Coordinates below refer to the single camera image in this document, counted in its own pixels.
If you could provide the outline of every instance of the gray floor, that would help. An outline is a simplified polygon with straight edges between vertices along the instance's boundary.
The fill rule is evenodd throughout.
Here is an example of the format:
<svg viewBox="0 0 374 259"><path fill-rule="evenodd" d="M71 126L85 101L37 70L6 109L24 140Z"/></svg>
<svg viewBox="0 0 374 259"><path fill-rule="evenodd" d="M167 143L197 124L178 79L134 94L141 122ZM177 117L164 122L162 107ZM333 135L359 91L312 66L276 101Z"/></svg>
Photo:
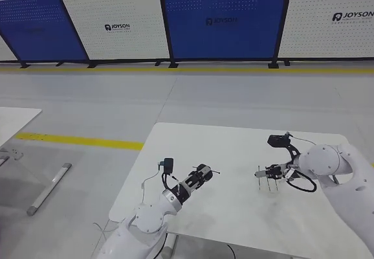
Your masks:
<svg viewBox="0 0 374 259"><path fill-rule="evenodd" d="M156 122L345 135L374 162L374 76L331 74L0 73L0 106L43 113L25 131L140 141ZM95 257L138 152L14 140L0 168L0 258ZM26 170L74 167L34 217L43 188ZM286 258L234 247L237 258ZM225 244L180 239L175 258L233 258Z"/></svg>

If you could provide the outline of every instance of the robotic arm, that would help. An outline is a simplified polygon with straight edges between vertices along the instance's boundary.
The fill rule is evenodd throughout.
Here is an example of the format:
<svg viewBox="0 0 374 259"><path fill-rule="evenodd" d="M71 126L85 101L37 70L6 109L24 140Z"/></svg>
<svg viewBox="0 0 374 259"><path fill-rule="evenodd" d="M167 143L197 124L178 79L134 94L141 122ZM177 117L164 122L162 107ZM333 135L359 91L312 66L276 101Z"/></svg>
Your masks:
<svg viewBox="0 0 374 259"><path fill-rule="evenodd" d="M159 165L164 167L161 175L165 190L156 204L140 204L107 239L97 259L145 259L161 238L167 233L165 215L177 215L182 204L194 190L213 177L212 169L200 164L196 171L173 188L167 185L167 177L174 178L173 159L166 158Z"/></svg>
<svg viewBox="0 0 374 259"><path fill-rule="evenodd" d="M256 177L285 179L286 182L306 192L316 191L317 179L335 212L362 239L374 256L374 167L352 145L314 145L308 152L300 153L286 133L271 135L268 143L274 148L286 148L292 160L285 164L273 164L255 173ZM339 184L336 175L353 174ZM302 189L292 180L305 178L313 184L312 190Z"/></svg>

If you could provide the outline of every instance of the metal rod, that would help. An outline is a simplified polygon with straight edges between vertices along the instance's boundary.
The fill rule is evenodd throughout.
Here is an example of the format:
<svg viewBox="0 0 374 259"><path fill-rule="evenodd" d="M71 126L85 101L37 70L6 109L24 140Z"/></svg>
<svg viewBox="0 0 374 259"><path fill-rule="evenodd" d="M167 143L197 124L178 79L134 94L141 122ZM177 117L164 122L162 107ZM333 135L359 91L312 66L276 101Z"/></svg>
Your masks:
<svg viewBox="0 0 374 259"><path fill-rule="evenodd" d="M259 171L260 171L260 166L258 166L258 172ZM258 179L259 179L259 190L260 190L260 177Z"/></svg>
<svg viewBox="0 0 374 259"><path fill-rule="evenodd" d="M267 186L269 187L269 192L270 192L270 184L269 184L269 178L266 177L266 180L267 180Z"/></svg>

